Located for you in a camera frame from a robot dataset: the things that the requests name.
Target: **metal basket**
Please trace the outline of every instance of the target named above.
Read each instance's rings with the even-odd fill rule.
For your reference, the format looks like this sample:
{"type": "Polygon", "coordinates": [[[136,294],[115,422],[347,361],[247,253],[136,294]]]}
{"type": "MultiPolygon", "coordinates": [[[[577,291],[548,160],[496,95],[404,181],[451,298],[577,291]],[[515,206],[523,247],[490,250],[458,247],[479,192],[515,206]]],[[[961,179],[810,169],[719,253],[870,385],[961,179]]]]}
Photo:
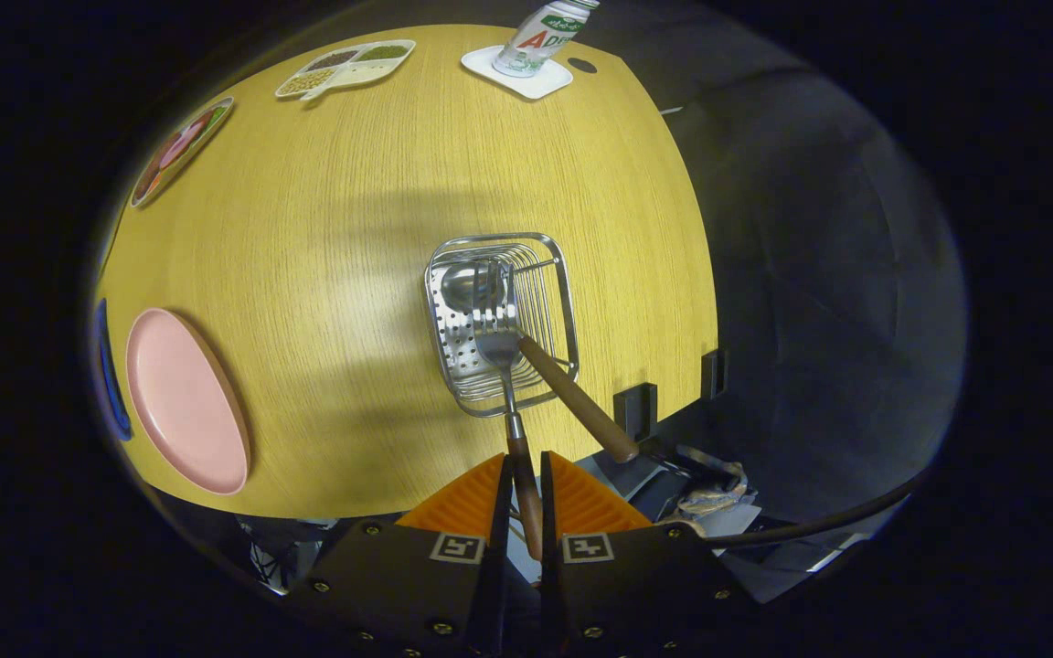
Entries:
{"type": "MultiPolygon", "coordinates": [[[[489,418],[506,412],[501,376],[481,358],[474,343],[474,326],[481,321],[481,311],[468,308],[452,295],[456,288],[453,283],[464,282],[468,267],[476,271],[479,266],[510,267],[518,328],[535,338],[572,379],[579,375],[579,346],[568,267],[555,240],[541,233],[500,233],[456,238],[438,246],[425,267],[425,297],[441,375],[463,412],[489,418]],[[536,251],[532,243],[540,248],[536,251]],[[559,308],[551,307],[553,297],[558,297],[559,308]]],[[[556,397],[526,359],[515,363],[511,383],[518,408],[556,397]]]]}

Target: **blue plate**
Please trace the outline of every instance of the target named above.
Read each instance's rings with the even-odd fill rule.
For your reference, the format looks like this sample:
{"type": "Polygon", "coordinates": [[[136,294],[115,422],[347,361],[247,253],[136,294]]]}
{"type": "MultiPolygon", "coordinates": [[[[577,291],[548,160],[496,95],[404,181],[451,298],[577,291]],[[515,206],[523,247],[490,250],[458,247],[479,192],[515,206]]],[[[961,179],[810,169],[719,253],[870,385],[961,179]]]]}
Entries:
{"type": "Polygon", "coordinates": [[[96,375],[101,379],[104,399],[100,402],[108,407],[108,417],[114,421],[114,430],[121,441],[133,438],[133,422],[128,420],[124,400],[121,399],[121,387],[116,382],[116,367],[113,366],[113,345],[107,338],[107,300],[100,300],[96,308],[96,344],[99,345],[99,371],[96,375]]]}

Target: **beans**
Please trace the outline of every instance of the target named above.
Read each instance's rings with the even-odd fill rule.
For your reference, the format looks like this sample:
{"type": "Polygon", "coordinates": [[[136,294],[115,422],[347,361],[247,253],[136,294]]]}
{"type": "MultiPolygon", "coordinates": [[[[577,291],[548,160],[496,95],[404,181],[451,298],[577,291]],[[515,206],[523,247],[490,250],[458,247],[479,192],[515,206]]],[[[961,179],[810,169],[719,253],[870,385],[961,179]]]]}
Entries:
{"type": "Polygon", "coordinates": [[[319,86],[319,83],[324,82],[324,80],[331,78],[333,71],[321,69],[313,73],[305,73],[303,75],[297,75],[295,78],[287,80],[284,86],[279,88],[280,94],[295,94],[296,92],[306,92],[309,88],[315,88],[319,86]]]}

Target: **wooden table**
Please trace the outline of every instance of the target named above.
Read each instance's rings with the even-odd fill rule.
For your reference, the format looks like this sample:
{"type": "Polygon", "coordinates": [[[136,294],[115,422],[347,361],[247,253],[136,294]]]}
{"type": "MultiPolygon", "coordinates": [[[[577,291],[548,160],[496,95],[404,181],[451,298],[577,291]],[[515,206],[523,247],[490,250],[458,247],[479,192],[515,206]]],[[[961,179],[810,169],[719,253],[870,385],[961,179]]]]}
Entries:
{"type": "MultiPolygon", "coordinates": [[[[713,274],[684,163],[653,101],[614,55],[529,101],[460,57],[511,31],[422,25],[287,59],[216,96],[229,121],[146,207],[125,207],[100,276],[122,444],[152,486],[253,516],[366,516],[413,507],[505,450],[500,419],[461,412],[442,382],[422,274],[451,238],[549,234],[563,248],[579,382],[612,396],[660,386],[660,416],[699,395],[716,348],[713,274]],[[417,48],[389,78],[314,103],[273,93],[314,56],[380,38],[417,48]],[[139,313],[171,308],[207,338],[238,388],[251,474],[210,495],[173,471],[133,413],[124,345],[139,313]]],[[[596,442],[558,400],[525,410],[535,453],[596,442]]]]}

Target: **bottle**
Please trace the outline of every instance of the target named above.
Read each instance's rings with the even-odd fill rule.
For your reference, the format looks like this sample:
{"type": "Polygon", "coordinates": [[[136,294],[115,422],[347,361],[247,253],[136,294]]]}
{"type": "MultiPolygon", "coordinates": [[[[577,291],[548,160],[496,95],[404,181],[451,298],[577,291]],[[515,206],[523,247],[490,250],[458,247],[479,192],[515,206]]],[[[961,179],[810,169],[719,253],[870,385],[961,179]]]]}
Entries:
{"type": "Polygon", "coordinates": [[[494,58],[494,69],[514,78],[531,78],[544,61],[576,38],[596,7],[598,0],[555,0],[544,4],[518,25],[518,33],[494,58]]]}

